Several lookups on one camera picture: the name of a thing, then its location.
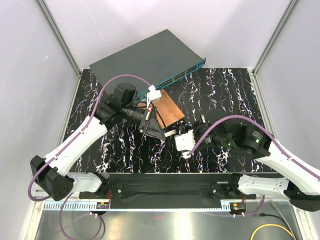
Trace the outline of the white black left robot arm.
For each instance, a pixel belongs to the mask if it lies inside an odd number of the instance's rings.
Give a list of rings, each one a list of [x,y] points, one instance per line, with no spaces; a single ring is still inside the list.
[[[71,193],[91,193],[103,198],[108,193],[108,176],[98,172],[70,172],[77,159],[99,138],[115,125],[127,120],[138,125],[139,131],[149,137],[164,141],[156,108],[149,104],[142,109],[134,104],[136,87],[127,82],[119,83],[105,100],[98,99],[91,115],[56,149],[30,161],[32,183],[36,183],[54,201]]]

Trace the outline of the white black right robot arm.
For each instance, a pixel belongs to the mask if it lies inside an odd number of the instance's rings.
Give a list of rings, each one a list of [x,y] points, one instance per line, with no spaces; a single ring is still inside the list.
[[[233,173],[226,184],[213,192],[217,199],[262,195],[288,200],[308,212],[320,209],[320,171],[286,150],[255,121],[246,125],[227,117],[214,124],[198,121],[175,136],[174,142],[185,159],[203,148],[227,148],[239,157],[258,160],[281,174],[269,178]]]

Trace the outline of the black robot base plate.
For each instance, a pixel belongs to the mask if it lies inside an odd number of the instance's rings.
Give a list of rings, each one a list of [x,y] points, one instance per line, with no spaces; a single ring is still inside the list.
[[[254,200],[236,189],[239,173],[111,173],[99,193],[82,190],[84,200],[110,200],[132,203],[190,203],[208,205],[212,201]]]

